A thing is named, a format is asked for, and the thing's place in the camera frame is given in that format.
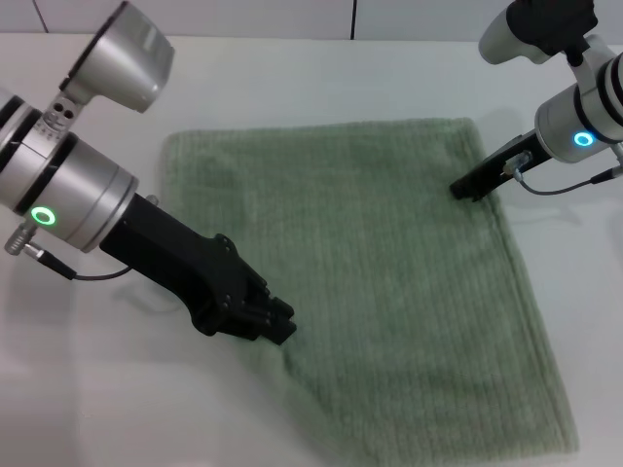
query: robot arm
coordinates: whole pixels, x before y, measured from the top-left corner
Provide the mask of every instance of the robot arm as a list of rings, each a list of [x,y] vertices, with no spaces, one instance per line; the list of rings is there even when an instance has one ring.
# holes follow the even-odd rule
[[[0,90],[0,203],[26,218],[5,249],[25,251],[68,279],[135,269],[177,295],[200,332],[281,344],[296,331],[294,311],[271,296],[232,241],[204,238],[137,195],[135,177],[69,131],[97,95],[146,111],[166,84],[173,55],[158,28],[123,2],[45,112]],[[128,267],[79,276],[34,243],[37,229],[85,253],[99,246]]]
[[[524,55],[542,63],[564,52],[577,84],[540,106],[534,131],[515,138],[457,180],[451,186],[455,198],[478,200],[512,178],[526,188],[522,173],[550,159],[580,162],[608,147],[617,158],[623,154],[623,64],[599,36],[584,38],[597,24],[593,9],[592,0],[518,0],[495,19],[480,42],[488,62]],[[583,185],[620,174],[615,167]]]

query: black cable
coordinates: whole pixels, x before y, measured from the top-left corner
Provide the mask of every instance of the black cable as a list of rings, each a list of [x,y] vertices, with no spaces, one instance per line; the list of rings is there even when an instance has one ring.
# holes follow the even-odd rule
[[[352,0],[352,19],[350,20],[350,40],[354,40],[354,28],[357,24],[357,0]]]
[[[520,180],[519,183],[521,184],[522,187],[524,187],[526,190],[528,190],[533,195],[539,195],[541,197],[551,197],[553,195],[561,195],[562,193],[572,192],[573,190],[577,190],[578,188],[585,187],[586,185],[591,185],[591,183],[593,182],[591,182],[590,180],[586,180],[582,183],[578,183],[577,185],[573,185],[572,187],[563,188],[562,190],[556,190],[554,192],[540,192],[539,190],[534,190],[533,188],[529,187],[526,184],[526,182],[523,180]]]
[[[45,21],[43,21],[43,15],[41,15],[41,10],[39,10],[39,5],[37,5],[37,0],[32,0],[32,5],[33,5],[33,7],[35,7],[35,12],[37,12],[37,16],[39,17],[39,20],[41,21],[41,25],[43,26],[43,30],[45,32],[50,32],[48,30],[48,25],[46,24]]]
[[[125,269],[118,270],[117,272],[113,272],[112,274],[104,274],[104,275],[76,275],[74,280],[85,280],[85,281],[95,281],[95,280],[108,280],[115,279],[117,277],[121,277],[122,275],[130,272],[132,268],[128,266]]]

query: towel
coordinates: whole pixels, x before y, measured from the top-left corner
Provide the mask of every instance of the towel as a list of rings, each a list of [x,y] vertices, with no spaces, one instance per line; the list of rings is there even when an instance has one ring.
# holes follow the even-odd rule
[[[230,237],[298,331],[239,341],[341,465],[413,467],[577,449],[498,199],[452,199],[484,156],[469,120],[188,131],[165,208]]]

